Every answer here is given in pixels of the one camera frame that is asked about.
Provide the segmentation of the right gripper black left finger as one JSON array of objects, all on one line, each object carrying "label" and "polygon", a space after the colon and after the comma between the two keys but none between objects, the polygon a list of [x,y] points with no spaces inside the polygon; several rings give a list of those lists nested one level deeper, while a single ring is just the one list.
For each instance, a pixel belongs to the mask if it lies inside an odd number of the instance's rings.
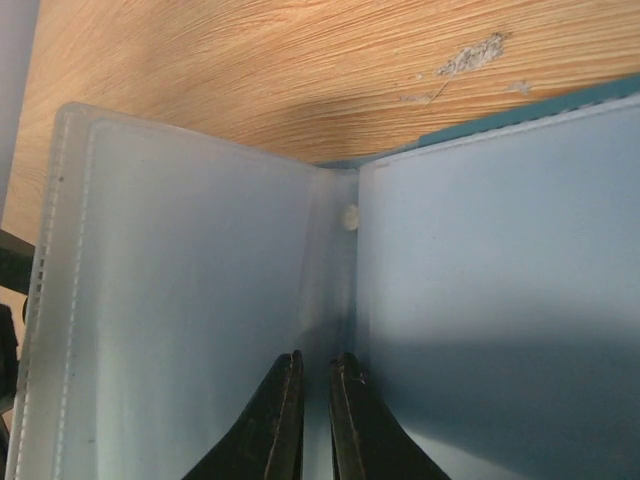
[{"label": "right gripper black left finger", "polygon": [[276,358],[229,431],[184,479],[300,479],[303,433],[303,359],[295,350]]}]

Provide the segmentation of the teal leather card holder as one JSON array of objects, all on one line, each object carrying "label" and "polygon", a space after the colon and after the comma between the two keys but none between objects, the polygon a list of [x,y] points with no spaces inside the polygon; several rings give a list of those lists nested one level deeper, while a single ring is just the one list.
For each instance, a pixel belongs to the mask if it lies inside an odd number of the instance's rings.
[{"label": "teal leather card holder", "polygon": [[639,475],[639,79],[309,165],[56,115],[7,479],[181,479],[276,358],[302,478],[354,354],[453,479]]}]

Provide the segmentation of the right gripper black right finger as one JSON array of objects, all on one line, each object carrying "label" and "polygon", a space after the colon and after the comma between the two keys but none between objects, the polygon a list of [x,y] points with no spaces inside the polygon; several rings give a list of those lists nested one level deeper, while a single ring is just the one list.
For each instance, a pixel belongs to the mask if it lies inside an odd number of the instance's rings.
[{"label": "right gripper black right finger", "polygon": [[447,479],[414,442],[345,352],[330,363],[329,411],[336,479]]}]

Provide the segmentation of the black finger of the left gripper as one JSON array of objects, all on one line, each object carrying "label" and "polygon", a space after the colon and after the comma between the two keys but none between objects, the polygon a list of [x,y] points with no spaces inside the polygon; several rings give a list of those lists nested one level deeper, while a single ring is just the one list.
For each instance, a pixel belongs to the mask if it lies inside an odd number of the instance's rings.
[{"label": "black finger of the left gripper", "polygon": [[0,234],[1,286],[27,295],[35,247],[4,230]]}]

